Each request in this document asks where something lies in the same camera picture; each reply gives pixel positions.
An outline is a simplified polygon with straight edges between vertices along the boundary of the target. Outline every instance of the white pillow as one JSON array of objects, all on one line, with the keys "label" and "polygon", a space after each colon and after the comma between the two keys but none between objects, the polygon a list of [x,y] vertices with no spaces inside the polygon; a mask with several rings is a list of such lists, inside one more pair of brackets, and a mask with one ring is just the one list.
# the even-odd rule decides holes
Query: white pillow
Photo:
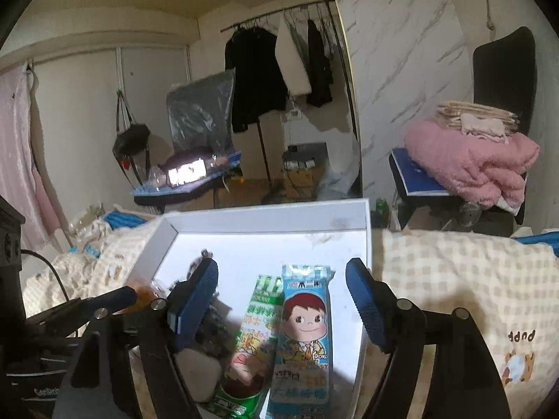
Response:
[{"label": "white pillow", "polygon": [[[424,310],[467,308],[505,384],[512,418],[530,417],[559,377],[559,264],[551,246],[421,230],[375,232],[373,238],[375,279]],[[407,419],[423,413],[434,350],[424,349]],[[386,363],[372,344],[366,355],[356,418]]]},{"label": "white pillow", "polygon": [[305,64],[301,58],[291,30],[282,14],[276,40],[276,60],[287,90],[291,96],[302,96],[311,93]]}]

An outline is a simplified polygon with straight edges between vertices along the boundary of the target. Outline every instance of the metal screw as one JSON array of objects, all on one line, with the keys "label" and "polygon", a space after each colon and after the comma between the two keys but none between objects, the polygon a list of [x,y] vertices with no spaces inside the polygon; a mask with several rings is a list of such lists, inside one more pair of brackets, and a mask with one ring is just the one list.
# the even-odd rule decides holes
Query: metal screw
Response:
[{"label": "metal screw", "polygon": [[398,306],[398,309],[409,310],[412,308],[412,301],[407,299],[398,299],[398,301],[396,301],[396,305]]},{"label": "metal screw", "polygon": [[456,316],[460,319],[468,319],[470,317],[470,313],[466,309],[459,307],[456,309]]},{"label": "metal screw", "polygon": [[97,319],[103,319],[106,318],[108,315],[108,309],[105,309],[105,307],[102,307],[100,309],[95,310],[95,312],[93,313],[93,316]]},{"label": "metal screw", "polygon": [[162,310],[166,307],[166,305],[167,301],[165,301],[165,299],[157,298],[152,301],[150,306],[153,310]]}]

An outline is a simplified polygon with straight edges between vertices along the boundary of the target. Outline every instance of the plastic bag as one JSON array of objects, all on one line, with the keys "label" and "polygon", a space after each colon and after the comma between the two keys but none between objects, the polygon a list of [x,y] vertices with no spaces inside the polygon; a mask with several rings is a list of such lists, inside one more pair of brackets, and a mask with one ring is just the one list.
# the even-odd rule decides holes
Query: plastic bag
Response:
[{"label": "plastic bag", "polygon": [[352,152],[351,162],[345,172],[336,173],[330,165],[326,166],[326,173],[317,186],[317,200],[352,198],[349,196],[349,190],[357,179],[361,167],[361,150],[355,136]]},{"label": "plastic bag", "polygon": [[228,69],[167,95],[167,112],[175,152],[208,146],[214,154],[233,152],[231,110],[235,70]]}]

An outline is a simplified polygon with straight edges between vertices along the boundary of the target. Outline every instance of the black office chair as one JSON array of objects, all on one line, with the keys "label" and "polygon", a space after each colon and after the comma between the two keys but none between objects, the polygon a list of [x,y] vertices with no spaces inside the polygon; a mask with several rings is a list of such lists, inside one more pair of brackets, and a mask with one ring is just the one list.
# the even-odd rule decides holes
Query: black office chair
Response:
[{"label": "black office chair", "polygon": [[[530,29],[520,27],[502,39],[477,47],[472,63],[473,101],[512,111],[519,118],[518,131],[527,135],[537,87],[536,43]],[[389,163],[396,190],[409,208],[410,216],[420,206],[449,210],[464,205],[460,197],[408,197],[392,154]],[[497,207],[488,211],[506,212]],[[523,223],[524,203],[515,220],[518,225]]]}]

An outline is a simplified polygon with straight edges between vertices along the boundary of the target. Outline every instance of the black bag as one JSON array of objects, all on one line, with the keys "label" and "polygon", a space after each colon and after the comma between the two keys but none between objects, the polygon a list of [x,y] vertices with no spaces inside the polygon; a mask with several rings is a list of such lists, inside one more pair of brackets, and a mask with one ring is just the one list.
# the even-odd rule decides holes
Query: black bag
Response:
[{"label": "black bag", "polygon": [[[124,132],[120,132],[120,109],[122,106],[122,117],[125,118],[124,113],[128,116],[128,122],[130,123],[130,127],[124,130]],[[145,174],[146,177],[149,175],[149,169],[151,168],[151,162],[149,158],[149,146],[147,144],[147,139],[149,138],[149,129],[145,124],[138,124],[130,110],[128,109],[128,105],[126,103],[126,98],[122,93],[122,90],[118,90],[116,92],[116,140],[115,144],[112,147],[112,152],[115,155],[115,159],[126,176],[126,172],[124,170],[124,166],[122,165],[125,159],[130,161],[130,165],[132,166],[132,170],[136,179],[140,184],[142,184],[142,180],[140,179],[140,175],[138,173],[138,169],[133,160],[133,156],[145,151]]]}]

